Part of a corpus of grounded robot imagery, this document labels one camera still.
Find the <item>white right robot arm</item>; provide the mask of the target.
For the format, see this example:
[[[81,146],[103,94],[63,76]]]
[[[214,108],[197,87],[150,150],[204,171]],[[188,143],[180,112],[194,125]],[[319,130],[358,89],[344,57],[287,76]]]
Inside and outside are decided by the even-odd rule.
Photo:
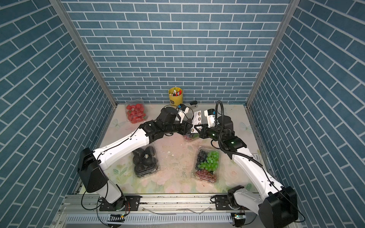
[[[224,114],[221,101],[215,108],[197,111],[193,128],[200,138],[217,142],[218,149],[243,169],[258,190],[254,194],[242,186],[230,189],[227,198],[231,207],[248,208],[266,228],[284,228],[300,222],[296,192],[292,187],[284,187],[253,157],[246,143],[235,134],[233,121]]]

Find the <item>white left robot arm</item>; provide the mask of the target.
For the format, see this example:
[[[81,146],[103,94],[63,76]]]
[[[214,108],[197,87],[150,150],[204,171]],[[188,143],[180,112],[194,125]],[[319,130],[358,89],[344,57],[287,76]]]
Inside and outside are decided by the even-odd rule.
[[[77,173],[80,176],[85,192],[97,193],[108,203],[124,200],[120,188],[105,174],[111,165],[132,151],[149,145],[166,134],[185,135],[193,127],[186,116],[190,107],[180,104],[176,108],[171,105],[163,107],[159,116],[140,124],[127,136],[101,148],[83,149],[79,154]]]

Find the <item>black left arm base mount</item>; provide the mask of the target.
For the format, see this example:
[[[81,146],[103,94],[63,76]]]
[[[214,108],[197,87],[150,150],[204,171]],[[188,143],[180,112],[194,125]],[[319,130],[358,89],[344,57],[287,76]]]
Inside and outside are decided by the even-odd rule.
[[[100,211],[138,211],[141,198],[140,195],[123,195],[114,203],[105,201],[99,209]]]

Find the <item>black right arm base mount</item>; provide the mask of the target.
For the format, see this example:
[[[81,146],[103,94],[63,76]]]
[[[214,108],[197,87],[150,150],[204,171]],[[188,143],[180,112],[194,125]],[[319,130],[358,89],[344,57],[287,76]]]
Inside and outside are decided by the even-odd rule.
[[[242,185],[238,185],[228,190],[226,194],[214,195],[210,198],[211,203],[215,205],[217,211],[240,211],[247,209],[246,207],[239,205],[234,198],[234,193],[238,190],[245,189]]]

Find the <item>clear box of avocados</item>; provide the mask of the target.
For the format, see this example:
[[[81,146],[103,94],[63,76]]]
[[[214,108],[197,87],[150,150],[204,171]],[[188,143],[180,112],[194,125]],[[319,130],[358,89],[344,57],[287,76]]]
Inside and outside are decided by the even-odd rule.
[[[138,178],[149,176],[159,170],[156,149],[153,144],[132,151],[134,173]]]

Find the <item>white fruit sticker sheet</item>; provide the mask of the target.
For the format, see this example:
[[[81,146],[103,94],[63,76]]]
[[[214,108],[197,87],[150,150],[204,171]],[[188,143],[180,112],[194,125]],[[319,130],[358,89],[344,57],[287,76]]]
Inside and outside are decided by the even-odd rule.
[[[196,125],[202,124],[202,112],[201,111],[194,112],[194,117],[193,117],[193,120],[192,120],[192,124],[193,124],[193,127],[191,128],[190,133],[197,134],[198,131],[194,127]]]

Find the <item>clear box of blueberries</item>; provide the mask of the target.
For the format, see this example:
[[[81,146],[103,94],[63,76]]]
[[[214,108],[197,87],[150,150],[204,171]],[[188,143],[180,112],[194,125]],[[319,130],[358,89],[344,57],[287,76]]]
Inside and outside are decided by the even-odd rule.
[[[187,133],[183,136],[184,140],[187,142],[193,142],[194,140],[199,139],[199,134],[197,133]]]

